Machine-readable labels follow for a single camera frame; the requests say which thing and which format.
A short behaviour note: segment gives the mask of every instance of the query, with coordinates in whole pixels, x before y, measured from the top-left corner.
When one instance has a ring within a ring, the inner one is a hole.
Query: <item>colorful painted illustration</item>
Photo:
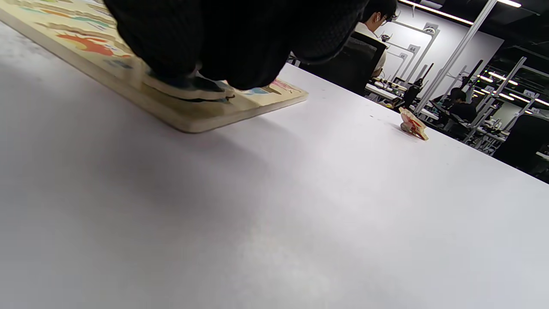
[[[66,2],[66,3],[72,3],[71,0],[40,0],[43,2],[49,2],[49,3],[57,3],[57,2]]]
[[[70,42],[81,51],[98,53],[104,56],[130,57],[128,54],[116,55],[115,52],[117,52],[118,49],[109,45],[109,41],[102,38],[80,37],[71,34],[57,34],[56,37]]]
[[[282,89],[284,89],[287,93],[294,93],[294,92],[297,92],[297,93],[301,93],[301,91],[293,88],[292,86],[286,84],[285,82],[283,81],[280,81],[278,79],[274,80],[274,82],[272,82],[270,85],[268,86],[265,86],[265,87],[261,87],[261,88],[253,88],[253,89],[250,89],[250,90],[245,90],[243,91],[242,93],[245,94],[245,95],[248,95],[248,96],[252,96],[252,95],[267,95],[269,93],[274,93],[274,94],[277,94],[277,95],[282,95],[282,93],[280,91],[277,91],[275,89],[273,89],[271,86],[272,85],[275,85],[275,86],[278,86]]]
[[[103,16],[93,15],[88,12],[81,12],[79,10],[70,10],[62,7],[56,7],[54,5],[45,4],[41,2],[28,2],[28,1],[22,1],[22,0],[5,0],[5,1],[6,3],[17,5],[21,9],[26,10],[28,12],[39,13],[39,14],[45,13],[45,14],[60,16],[63,18],[70,18],[73,20],[84,21],[88,23],[96,23],[105,28],[114,28],[116,24],[112,18],[109,18],[110,14],[107,15],[108,17],[103,17]],[[55,3],[58,1],[72,3],[69,0],[47,0],[44,2]],[[105,8],[102,8],[102,9],[104,10],[104,12],[101,12],[101,13],[103,15],[106,15],[105,13],[108,12],[107,9]]]
[[[88,7],[92,8],[94,11],[98,12],[98,13],[101,13],[103,15],[106,15],[108,17],[113,17],[112,14],[110,14],[109,10],[107,10],[106,8],[104,7],[101,7],[99,5],[95,5],[95,4],[88,4]]]
[[[288,91],[289,93],[301,92],[301,91],[297,90],[296,88],[293,88],[292,86],[290,86],[290,85],[286,84],[285,82],[281,81],[280,79],[275,79],[274,82],[271,83],[271,85],[278,86],[278,87]]]

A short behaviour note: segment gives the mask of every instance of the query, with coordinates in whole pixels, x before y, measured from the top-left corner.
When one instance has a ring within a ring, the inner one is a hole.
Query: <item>ceiling light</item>
[[[540,99],[536,99],[536,101],[540,102],[541,104],[545,104],[545,105],[549,106],[549,103],[544,102],[544,101],[542,101],[542,100],[540,100]]]
[[[487,81],[487,82],[493,82],[493,80],[491,80],[491,79],[489,79],[489,78],[487,78],[487,77],[485,77],[485,76],[481,76],[480,79],[484,79],[484,80]]]
[[[506,99],[508,99],[508,100],[514,101],[514,98],[511,98],[511,97],[509,97],[509,96],[507,96],[507,95],[504,95],[504,94],[502,94],[502,93],[500,93],[500,97],[504,97],[504,98],[506,98]]]
[[[501,75],[497,75],[497,74],[496,74],[496,73],[494,73],[494,72],[489,72],[488,74],[492,75],[493,77],[497,77],[497,78],[499,78],[499,79],[501,79],[501,80],[507,80],[507,79],[506,79],[506,78],[504,78],[503,76],[501,76]]]
[[[517,96],[517,95],[514,94],[514,93],[509,93],[509,95],[512,96],[512,97],[515,97],[515,98],[517,98],[517,99],[519,99],[519,100],[521,100],[521,101],[530,103],[530,100],[527,100],[527,99],[525,99],[525,98],[523,98],[523,97],[519,97],[519,96]]]
[[[501,2],[501,3],[505,3],[506,5],[516,7],[516,8],[520,8],[522,6],[522,4],[517,3],[515,1],[511,1],[511,0],[498,0],[498,1]]]
[[[457,21],[461,21],[462,23],[466,23],[466,24],[468,24],[468,25],[473,25],[473,23],[472,23],[471,21],[468,21],[468,20],[465,20],[465,19],[462,19],[462,18],[453,16],[453,15],[450,15],[450,14],[446,14],[446,13],[441,12],[441,11],[439,11],[439,10],[431,9],[431,8],[426,7],[426,6],[424,6],[424,5],[421,5],[421,4],[413,3],[413,2],[408,1],[408,0],[399,0],[399,1],[402,2],[402,3],[409,4],[409,5],[413,6],[413,7],[418,7],[418,8],[427,10],[427,11],[429,11],[429,12],[437,13],[437,14],[439,14],[439,15],[442,15],[442,16],[445,16],[445,17],[448,17],[448,18],[451,18],[451,19],[455,19],[455,20],[457,20]]]

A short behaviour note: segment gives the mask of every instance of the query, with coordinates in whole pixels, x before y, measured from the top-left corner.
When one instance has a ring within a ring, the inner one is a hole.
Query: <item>office chair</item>
[[[522,115],[517,119],[507,140],[493,157],[499,161],[528,172],[536,152],[549,141],[549,120]]]
[[[299,67],[360,96],[372,78],[387,46],[371,37],[354,32],[343,50],[323,64],[300,64]]]

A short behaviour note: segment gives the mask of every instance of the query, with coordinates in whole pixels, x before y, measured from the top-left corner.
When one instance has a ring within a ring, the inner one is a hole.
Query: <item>desk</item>
[[[416,110],[416,106],[414,105],[410,105],[410,109],[415,111]],[[439,117],[433,113],[431,113],[430,111],[426,110],[425,108],[422,108],[421,109],[421,112],[420,112],[421,115],[424,115],[425,117],[423,117],[422,120],[426,120],[426,118],[433,118],[435,120],[439,120]]]
[[[549,307],[547,185],[514,168],[290,64],[307,102],[182,134],[0,35],[5,308]]]
[[[397,95],[395,95],[393,93],[390,93],[388,91],[385,91],[383,89],[377,88],[376,86],[374,86],[372,84],[366,84],[366,90],[375,93],[378,97],[382,97],[384,99],[388,99],[388,100],[391,100],[391,101],[398,98]]]

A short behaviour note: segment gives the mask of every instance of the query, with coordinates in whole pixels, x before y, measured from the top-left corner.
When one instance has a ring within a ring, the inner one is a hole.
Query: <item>black ceiling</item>
[[[487,0],[430,1],[442,4],[438,10],[470,21],[477,18],[487,3]],[[549,0],[514,1],[522,4],[522,7],[497,3],[480,28],[482,32],[505,40],[490,65],[502,72],[509,72],[521,57],[527,57],[525,65],[549,73]],[[542,96],[549,99],[548,78],[520,70],[514,80],[528,85],[530,90],[543,93]]]

